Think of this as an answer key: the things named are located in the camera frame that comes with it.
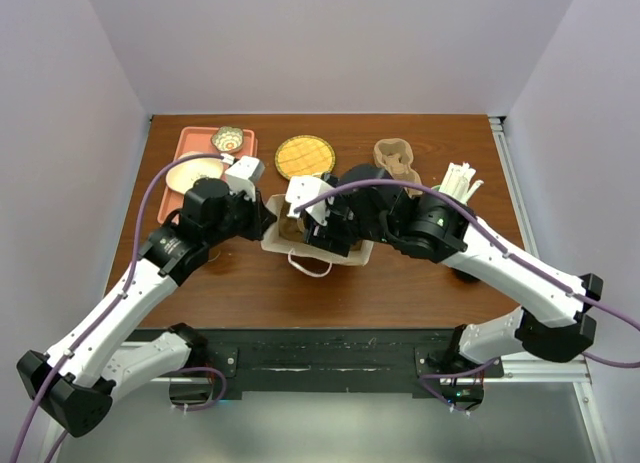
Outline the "brown paper bag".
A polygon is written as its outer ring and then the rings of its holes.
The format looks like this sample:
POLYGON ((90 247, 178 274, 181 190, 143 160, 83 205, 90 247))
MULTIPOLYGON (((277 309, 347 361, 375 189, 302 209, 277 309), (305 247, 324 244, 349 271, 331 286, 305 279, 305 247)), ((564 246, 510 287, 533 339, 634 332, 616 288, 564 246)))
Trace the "brown paper bag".
POLYGON ((278 217, 281 207, 285 201, 284 194, 273 195, 266 203, 266 207, 277 216, 274 223, 265 233, 261 241, 261 248, 264 251, 283 254, 287 257, 288 263, 312 278, 323 278, 327 276, 334 266, 365 266, 370 259, 374 248, 374 243, 370 241, 360 241, 350 248, 347 256, 341 256, 303 243, 286 241, 279 236, 278 217), (326 265, 323 271, 313 271, 303 265, 305 260, 322 262, 326 265))

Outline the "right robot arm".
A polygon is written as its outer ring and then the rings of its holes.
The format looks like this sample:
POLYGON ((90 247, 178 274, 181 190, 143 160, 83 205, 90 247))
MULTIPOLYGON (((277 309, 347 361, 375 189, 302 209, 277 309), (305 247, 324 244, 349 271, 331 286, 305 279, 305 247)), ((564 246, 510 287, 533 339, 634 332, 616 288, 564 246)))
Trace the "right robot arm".
POLYGON ((431 359, 440 372, 466 376, 489 360, 522 351, 564 363, 594 343, 596 322, 586 300, 600 298, 602 280, 545 264, 447 193, 362 164, 341 178, 296 176, 285 199, 290 217, 303 218, 310 246, 344 256, 361 241, 387 244, 476 278, 517 302, 502 317, 457 327, 447 349, 431 359))

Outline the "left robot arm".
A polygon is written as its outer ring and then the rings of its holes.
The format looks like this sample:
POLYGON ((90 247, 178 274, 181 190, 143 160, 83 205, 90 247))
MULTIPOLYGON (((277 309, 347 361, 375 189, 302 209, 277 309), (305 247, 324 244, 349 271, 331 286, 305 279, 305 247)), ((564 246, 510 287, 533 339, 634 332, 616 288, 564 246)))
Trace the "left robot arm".
POLYGON ((29 397, 72 436, 92 431, 124 389, 125 369, 107 367, 120 344, 208 261, 211 248, 234 237, 259 241, 275 220, 254 180, 197 180, 91 313, 46 352, 29 350, 18 360, 29 397))

